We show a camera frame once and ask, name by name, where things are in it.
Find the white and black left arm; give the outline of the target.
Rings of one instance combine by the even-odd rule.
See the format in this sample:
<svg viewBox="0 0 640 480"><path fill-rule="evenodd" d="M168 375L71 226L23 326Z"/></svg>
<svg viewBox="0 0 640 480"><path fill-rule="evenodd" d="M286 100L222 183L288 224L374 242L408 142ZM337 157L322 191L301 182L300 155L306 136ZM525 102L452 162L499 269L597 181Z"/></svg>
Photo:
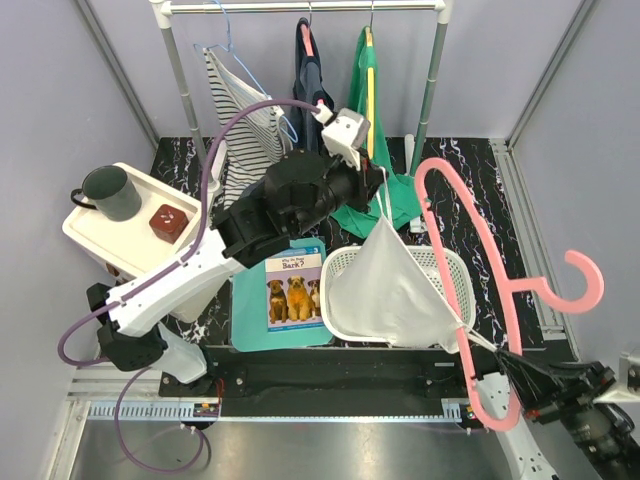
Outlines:
<svg viewBox="0 0 640 480"><path fill-rule="evenodd" d="M102 354L120 371L153 368L193 395L208 394L216 382L213 360L168 330L162 318L289 249L341 207L366 209L388 175L370 161L355 168L339 157L289 152L178 256L110 291L97 312L105 320L97 331Z"/></svg>

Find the green tank top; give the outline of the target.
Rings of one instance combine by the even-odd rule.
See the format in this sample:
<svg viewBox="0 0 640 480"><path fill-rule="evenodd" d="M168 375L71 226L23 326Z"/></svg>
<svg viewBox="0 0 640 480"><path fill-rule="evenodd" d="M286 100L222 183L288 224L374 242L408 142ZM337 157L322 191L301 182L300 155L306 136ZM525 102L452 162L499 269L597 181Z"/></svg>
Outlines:
<svg viewBox="0 0 640 480"><path fill-rule="evenodd" d="M381 110L378 107L376 75L378 63L370 27L364 27L357 41L352 68L351 84L347 107L366 117L368 66L375 69L375 155L370 159L375 165L383 167L388 174L387 186L382 187L383 200L390 199L390 221L395 229L403 227L420 214L420 205L411 176L395 174L381 122Z"/></svg>

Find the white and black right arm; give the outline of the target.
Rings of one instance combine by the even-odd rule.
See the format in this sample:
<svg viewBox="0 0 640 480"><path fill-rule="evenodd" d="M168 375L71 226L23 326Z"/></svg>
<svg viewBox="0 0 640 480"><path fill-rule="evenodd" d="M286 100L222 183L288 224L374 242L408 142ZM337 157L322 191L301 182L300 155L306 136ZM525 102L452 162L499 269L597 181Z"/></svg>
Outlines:
<svg viewBox="0 0 640 480"><path fill-rule="evenodd" d="M454 384L498 438L513 479L636 479L639 424L616 399L614 371L506 350L468 362Z"/></svg>

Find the pink plastic hanger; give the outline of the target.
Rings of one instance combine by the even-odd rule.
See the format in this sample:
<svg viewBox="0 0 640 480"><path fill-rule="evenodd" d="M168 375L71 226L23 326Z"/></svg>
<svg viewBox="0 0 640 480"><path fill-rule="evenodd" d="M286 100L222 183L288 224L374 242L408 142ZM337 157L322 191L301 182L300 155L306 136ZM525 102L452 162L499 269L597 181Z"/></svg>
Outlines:
<svg viewBox="0 0 640 480"><path fill-rule="evenodd" d="M431 246L434 250L438 270L445 289L445 297L455 312L459 312L459 303L453 280L450 275L446 254L441 242L440 233L435 216L431 211L431 203L428 201L428 193L425 185L426 175L432 171L439 171L453 187L469 214L474 227L487 254L494 281L498 288L502 310L507 327L507 341L509 350L515 354L522 354L522 342L519 320L513 300L515 293L531 291L538 295L548 306L569 314L583 314L594 309L601 301L605 283L603 275L589 257L576 251L569 250L565 253L565 261L576 267L586 280L585 293L576 300L565 300L557 296L544 277L531 277L511 279L508 277L500 251L487 222L474 205L473 196L466 187L464 181L456 170L444 159L428 158L418 166L414 177L416 195L421 205L422 213L426 221ZM497 432L507 432L513 429L520 418L520 402L517 395L512 392L509 396L507 411L502 418L494 418L487 413L481 403L478 392L480 381L476 377L471 348L464 328L459 327L455 331L459 347L459 355L462 361L465 384L468 397L477 419L482 424Z"/></svg>

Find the yellow hanger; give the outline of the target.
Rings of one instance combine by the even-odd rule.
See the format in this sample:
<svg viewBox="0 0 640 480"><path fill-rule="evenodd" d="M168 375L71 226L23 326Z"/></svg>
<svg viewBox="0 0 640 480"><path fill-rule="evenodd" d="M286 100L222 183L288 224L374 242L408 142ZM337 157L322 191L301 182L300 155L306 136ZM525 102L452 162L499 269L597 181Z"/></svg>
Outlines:
<svg viewBox="0 0 640 480"><path fill-rule="evenodd" d="M366 119L369 121L367 152L370 159L375 155L375 69L368 66L367 73Z"/></svg>

